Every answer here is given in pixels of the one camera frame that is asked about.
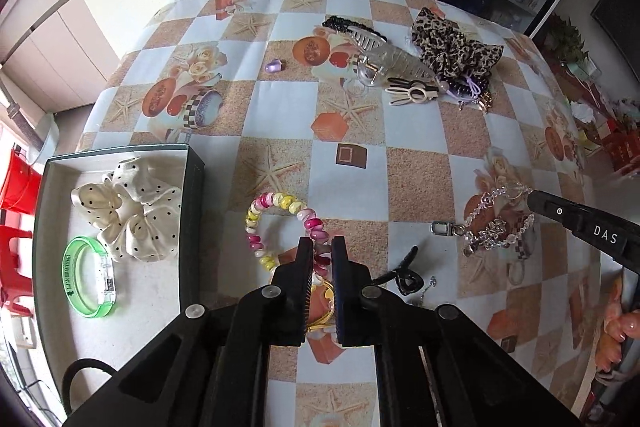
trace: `tablecloth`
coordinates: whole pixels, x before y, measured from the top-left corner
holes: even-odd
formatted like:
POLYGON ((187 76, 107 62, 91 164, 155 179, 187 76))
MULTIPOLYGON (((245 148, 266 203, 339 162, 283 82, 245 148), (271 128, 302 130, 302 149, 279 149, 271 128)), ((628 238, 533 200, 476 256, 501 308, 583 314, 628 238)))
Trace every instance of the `tablecloth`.
MULTIPOLYGON (((416 271, 436 278, 424 304, 456 304, 565 405, 574 402, 596 325, 598 252, 543 218, 517 250, 468 258, 460 241, 430 232, 431 221, 461 223, 482 192, 514 180, 593 204, 571 113, 529 38, 433 0, 173 0, 122 59, 78 149, 162 141, 186 141, 206 163, 204 304, 268 283, 244 215, 256 194, 287 192, 344 235, 351 259, 374 277, 418 245, 416 271), (349 39, 321 26, 346 17, 415 53, 410 27, 423 7, 469 38, 504 46, 487 114, 459 110, 448 96, 389 105, 383 89, 354 79, 349 39), (265 72, 274 58, 285 68, 265 72)), ((498 204, 494 215, 514 226, 524 202, 498 204)), ((303 235, 284 212, 264 215, 260 227, 278 252, 303 235)), ((330 331, 300 349, 274 347, 267 425, 332 414, 377 425, 375 381, 372 349, 342 349, 330 331)))

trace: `clear beaded chain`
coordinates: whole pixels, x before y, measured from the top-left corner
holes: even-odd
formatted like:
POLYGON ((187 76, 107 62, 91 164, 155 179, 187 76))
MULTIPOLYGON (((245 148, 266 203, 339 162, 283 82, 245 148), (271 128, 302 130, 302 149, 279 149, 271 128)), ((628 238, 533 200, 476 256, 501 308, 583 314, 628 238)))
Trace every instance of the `clear beaded chain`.
POLYGON ((520 227, 516 233, 510 233, 505 239, 500 239, 499 237, 507 231, 507 223, 499 217, 490 221, 486 228, 480 230, 477 235, 469 230, 468 227, 471 226, 471 223, 478 217, 480 212, 494 206, 495 198, 505 196, 508 200, 516 200, 521 195, 532 192, 532 188, 519 183, 511 184, 508 187, 494 188, 491 192, 485 192, 480 198, 480 203, 476 209, 465 219, 465 227, 467 229, 465 239, 468 241, 468 244, 463 250, 463 253, 469 256, 478 251, 479 248, 484 248, 485 250, 491 250, 492 248, 509 248, 522 238, 522 234, 533 224, 533 220, 535 219, 533 213, 526 217, 522 227, 520 227))

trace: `red plastic stool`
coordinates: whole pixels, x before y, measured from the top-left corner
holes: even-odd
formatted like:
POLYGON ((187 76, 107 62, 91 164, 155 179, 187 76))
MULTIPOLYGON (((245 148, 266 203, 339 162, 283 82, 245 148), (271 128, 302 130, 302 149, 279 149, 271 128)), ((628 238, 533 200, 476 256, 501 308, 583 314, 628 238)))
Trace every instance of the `red plastic stool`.
POLYGON ((0 307, 22 317, 31 317, 31 311, 15 302, 18 297, 32 297, 31 279, 18 273, 18 255, 9 248, 14 237, 31 238, 31 232, 0 225, 0 307))

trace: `silver screw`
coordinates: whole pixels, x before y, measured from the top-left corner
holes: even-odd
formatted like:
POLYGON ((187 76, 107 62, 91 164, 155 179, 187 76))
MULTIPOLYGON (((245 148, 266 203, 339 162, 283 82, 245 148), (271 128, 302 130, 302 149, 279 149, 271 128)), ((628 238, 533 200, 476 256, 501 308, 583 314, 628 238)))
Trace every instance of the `silver screw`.
POLYGON ((184 314, 187 315, 188 319, 199 319, 204 315, 204 306, 202 304, 192 304, 187 306, 184 314))
POLYGON ((377 299, 382 295, 382 290, 377 286, 364 286, 362 296, 366 299, 377 299))
POLYGON ((282 290, 279 286, 270 284, 262 288, 262 296, 267 297, 268 299, 273 299, 282 293, 282 290))
POLYGON ((451 304, 445 304, 444 306, 440 306, 440 308, 438 308, 438 315, 440 315, 440 317, 442 317, 446 321, 452 321, 453 319, 458 318, 459 314, 460 312, 458 311, 458 309, 451 304))

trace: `green bracelet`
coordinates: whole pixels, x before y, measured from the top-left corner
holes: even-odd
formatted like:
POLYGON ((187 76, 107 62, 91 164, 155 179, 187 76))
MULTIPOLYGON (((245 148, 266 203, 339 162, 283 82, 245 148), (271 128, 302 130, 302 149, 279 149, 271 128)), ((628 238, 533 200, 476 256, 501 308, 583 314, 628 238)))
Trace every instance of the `green bracelet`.
POLYGON ((102 245, 91 237, 80 235, 73 238, 66 246, 65 254, 62 256, 62 283, 65 287, 69 304, 82 317, 88 319, 104 317, 111 311, 113 303, 116 301, 111 257, 109 257, 102 245), (98 307, 96 309, 90 308, 82 298, 78 279, 76 278, 78 261, 85 251, 92 251, 100 256, 100 266, 96 274, 98 283, 98 307))

